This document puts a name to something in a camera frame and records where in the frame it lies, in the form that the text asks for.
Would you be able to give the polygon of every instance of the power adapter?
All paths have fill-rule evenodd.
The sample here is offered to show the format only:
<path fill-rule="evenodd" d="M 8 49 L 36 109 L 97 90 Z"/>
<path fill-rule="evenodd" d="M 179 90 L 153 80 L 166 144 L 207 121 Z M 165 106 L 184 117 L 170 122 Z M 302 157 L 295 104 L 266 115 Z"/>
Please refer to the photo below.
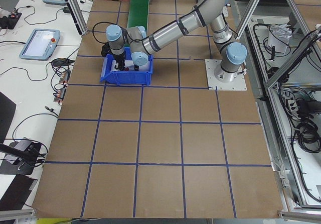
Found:
<path fill-rule="evenodd" d="M 68 7 L 64 7 L 64 8 L 62 9 L 62 11 L 63 11 L 64 13 L 70 14 L 70 9 L 69 9 Z"/>

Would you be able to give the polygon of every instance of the robotic arm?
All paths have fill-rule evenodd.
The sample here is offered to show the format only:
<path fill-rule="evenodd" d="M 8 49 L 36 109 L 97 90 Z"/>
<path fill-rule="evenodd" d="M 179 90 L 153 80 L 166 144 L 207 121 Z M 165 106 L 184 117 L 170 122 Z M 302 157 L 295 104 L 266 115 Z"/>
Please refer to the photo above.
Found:
<path fill-rule="evenodd" d="M 222 54 L 221 65 L 215 69 L 215 76 L 222 82 L 231 82 L 244 62 L 247 50 L 236 42 L 222 15 L 225 0 L 195 0 L 196 5 L 190 13 L 160 28 L 146 37 L 144 27 L 122 29 L 117 25 L 108 26 L 107 39 L 111 53 L 118 62 L 117 69 L 124 69 L 124 44 L 130 46 L 135 66 L 145 65 L 148 55 L 158 52 L 166 45 L 189 34 L 198 27 L 210 25 L 214 42 Z"/>

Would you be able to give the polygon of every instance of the blue tray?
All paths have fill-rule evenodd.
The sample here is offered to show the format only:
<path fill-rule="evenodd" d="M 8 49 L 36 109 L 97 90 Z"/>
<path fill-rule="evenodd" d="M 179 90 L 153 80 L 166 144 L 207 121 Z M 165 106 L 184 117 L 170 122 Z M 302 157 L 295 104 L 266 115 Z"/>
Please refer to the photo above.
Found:
<path fill-rule="evenodd" d="M 126 60 L 132 60 L 130 49 L 125 47 Z M 150 85 L 152 75 L 153 56 L 149 56 L 149 71 L 114 71 L 111 69 L 112 61 L 114 60 L 111 54 L 108 54 L 104 59 L 104 64 L 101 71 L 100 81 L 107 81 L 112 84 L 145 84 Z"/>

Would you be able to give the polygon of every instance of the green strip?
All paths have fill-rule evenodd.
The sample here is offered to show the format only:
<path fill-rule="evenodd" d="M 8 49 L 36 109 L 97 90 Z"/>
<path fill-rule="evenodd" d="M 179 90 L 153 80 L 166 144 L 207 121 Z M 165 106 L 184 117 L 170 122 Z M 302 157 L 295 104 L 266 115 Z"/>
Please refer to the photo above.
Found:
<path fill-rule="evenodd" d="M 130 0 L 127 27 L 143 26 L 147 32 L 149 0 Z"/>

